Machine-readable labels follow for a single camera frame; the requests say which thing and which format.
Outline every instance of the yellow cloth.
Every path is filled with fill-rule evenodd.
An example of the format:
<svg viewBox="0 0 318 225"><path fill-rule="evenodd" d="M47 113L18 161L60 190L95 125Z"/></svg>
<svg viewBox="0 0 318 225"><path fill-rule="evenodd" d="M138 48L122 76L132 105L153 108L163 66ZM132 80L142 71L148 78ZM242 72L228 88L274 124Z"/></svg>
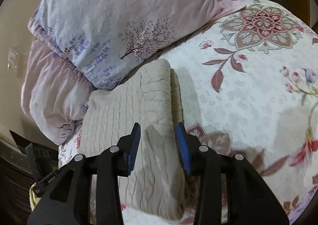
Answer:
<svg viewBox="0 0 318 225"><path fill-rule="evenodd" d="M35 187L36 183L34 183L31 188L30 188L30 206L31 206L31 210L33 211L35 209L35 207L37 206L37 204L39 203L39 201L41 200L41 198L37 197L33 191L33 188Z"/></svg>

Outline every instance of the pillowcase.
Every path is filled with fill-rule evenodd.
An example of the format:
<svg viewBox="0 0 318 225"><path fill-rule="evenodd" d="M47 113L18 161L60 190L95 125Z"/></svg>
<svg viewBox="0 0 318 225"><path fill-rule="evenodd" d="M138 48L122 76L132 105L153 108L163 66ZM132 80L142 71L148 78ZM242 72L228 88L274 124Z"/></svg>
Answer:
<svg viewBox="0 0 318 225"><path fill-rule="evenodd" d="M42 0L28 28L95 87L110 90L158 49L243 6L230 0Z"/></svg>
<svg viewBox="0 0 318 225"><path fill-rule="evenodd" d="M41 132L61 145L83 119L94 86L69 61L34 40L21 89L21 107Z"/></svg>

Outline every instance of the white bedspread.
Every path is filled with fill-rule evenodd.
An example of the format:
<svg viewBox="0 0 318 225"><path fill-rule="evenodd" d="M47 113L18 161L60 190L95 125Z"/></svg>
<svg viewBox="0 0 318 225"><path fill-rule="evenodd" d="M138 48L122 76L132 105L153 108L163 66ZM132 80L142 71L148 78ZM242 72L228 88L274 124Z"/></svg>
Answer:
<svg viewBox="0 0 318 225"><path fill-rule="evenodd" d="M187 131L223 154L245 154L292 224L318 188L318 36L276 3L242 1L246 10L161 58L178 75ZM167 224L122 209L125 224Z"/></svg>

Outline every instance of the mandala flower print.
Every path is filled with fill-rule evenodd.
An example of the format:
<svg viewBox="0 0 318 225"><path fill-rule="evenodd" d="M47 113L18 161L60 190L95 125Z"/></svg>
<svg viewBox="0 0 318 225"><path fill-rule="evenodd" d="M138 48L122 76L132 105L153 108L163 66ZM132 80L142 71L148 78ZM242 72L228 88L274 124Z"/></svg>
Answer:
<svg viewBox="0 0 318 225"><path fill-rule="evenodd" d="M284 16L282 10L275 7L265 9L247 8L240 12L239 17L225 21L223 30L237 32L235 46L237 49L250 48L264 42L270 42L278 47L292 48L292 31L299 24Z"/></svg>

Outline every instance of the metal screw head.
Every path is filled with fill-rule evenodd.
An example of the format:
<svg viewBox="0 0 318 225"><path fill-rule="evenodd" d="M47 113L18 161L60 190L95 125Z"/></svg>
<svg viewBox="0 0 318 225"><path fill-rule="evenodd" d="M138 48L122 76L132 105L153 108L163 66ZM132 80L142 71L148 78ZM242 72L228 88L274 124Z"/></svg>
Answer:
<svg viewBox="0 0 318 225"><path fill-rule="evenodd" d="M82 154L77 154L75 157L74 157L74 160L75 161L81 161L83 159L83 155Z"/></svg>
<svg viewBox="0 0 318 225"><path fill-rule="evenodd" d="M118 152L118 151L119 151L119 147L118 147L118 146L112 146L112 147L110 147L109 151L110 151L111 153Z"/></svg>
<svg viewBox="0 0 318 225"><path fill-rule="evenodd" d="M243 160L244 159L244 156L240 153L238 154L235 154L234 157L237 159L237 160Z"/></svg>
<svg viewBox="0 0 318 225"><path fill-rule="evenodd" d="M209 150L209 148L207 147L207 146L205 146L205 145L201 145L200 147L199 147L199 151L201 151L201 152L206 152L206 151L208 151Z"/></svg>

